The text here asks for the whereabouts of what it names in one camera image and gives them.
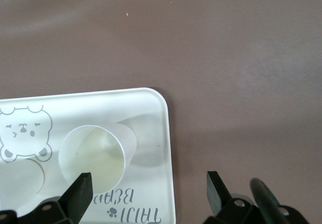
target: cup rim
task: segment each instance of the cup rim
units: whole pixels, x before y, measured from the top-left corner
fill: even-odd
[[[119,178],[119,180],[113,185],[113,187],[112,188],[110,188],[110,189],[108,189],[108,190],[105,190],[104,192],[102,192],[102,193],[106,193],[106,192],[109,192],[109,191],[111,191],[111,190],[113,190],[120,182],[121,182],[121,180],[123,179],[123,176],[124,176],[124,174],[125,174],[125,169],[126,169],[126,164],[127,164],[127,162],[126,162],[126,157],[125,157],[125,151],[124,151],[124,148],[123,148],[123,146],[122,146],[122,144],[121,144],[121,142],[120,142],[120,140],[115,136],[115,134],[113,134],[110,130],[108,130],[104,125],[96,125],[96,124],[85,124],[85,125],[81,125],[81,126],[78,126],[78,127],[76,127],[76,128],[73,128],[71,131],[69,131],[68,132],[68,134],[64,137],[64,139],[63,139],[63,141],[61,142],[61,146],[60,146],[60,148],[59,148],[59,153],[58,153],[58,165],[59,165],[59,168],[60,168],[60,172],[62,173],[62,175],[63,175],[63,177],[64,177],[64,179],[65,179],[65,181],[68,183],[68,184],[72,184],[72,182],[70,183],[66,178],[65,178],[65,175],[64,175],[64,173],[63,173],[63,171],[62,171],[62,169],[61,169],[61,155],[60,155],[60,153],[61,153],[61,149],[63,148],[63,145],[64,145],[64,143],[65,143],[65,141],[66,141],[66,139],[73,133],[73,132],[75,132],[75,131],[77,131],[77,130],[79,130],[80,128],[84,128],[84,127],[93,127],[93,129],[94,128],[100,128],[100,129],[102,129],[102,130],[104,130],[104,131],[106,131],[106,132],[108,132],[109,134],[111,134],[112,135],[112,137],[117,141],[117,143],[118,143],[118,145],[119,145],[119,147],[121,148],[121,150],[122,150],[122,156],[123,156],[123,170],[122,170],[122,174],[121,174],[121,176],[120,176],[120,178]]]

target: brown background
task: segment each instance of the brown background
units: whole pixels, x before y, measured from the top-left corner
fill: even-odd
[[[321,23],[322,0],[0,0],[0,98],[152,87],[177,223],[211,215],[208,170],[320,223]]]

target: translucent cup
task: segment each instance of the translucent cup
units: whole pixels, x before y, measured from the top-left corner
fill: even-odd
[[[135,150],[136,137],[124,124],[83,125],[63,140],[59,166],[68,184],[81,173],[90,172],[93,192],[105,193],[120,183]]]

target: white plastic tray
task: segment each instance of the white plastic tray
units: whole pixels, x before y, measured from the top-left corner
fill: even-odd
[[[135,133],[137,150],[121,183],[94,196],[81,223],[176,223],[168,108],[157,91],[137,88],[8,99],[0,101],[0,110],[0,167],[29,159],[44,175],[37,194],[17,200],[19,216],[68,188],[59,170],[58,152],[69,131],[85,124],[120,122]],[[22,128],[28,135],[17,142]],[[24,183],[28,181],[21,181],[18,188],[23,189]],[[6,209],[6,202],[0,199],[0,209]]]

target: black cable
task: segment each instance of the black cable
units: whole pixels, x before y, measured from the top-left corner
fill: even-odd
[[[252,179],[251,190],[267,224],[290,224],[285,216],[279,211],[278,200],[263,181],[258,178]]]

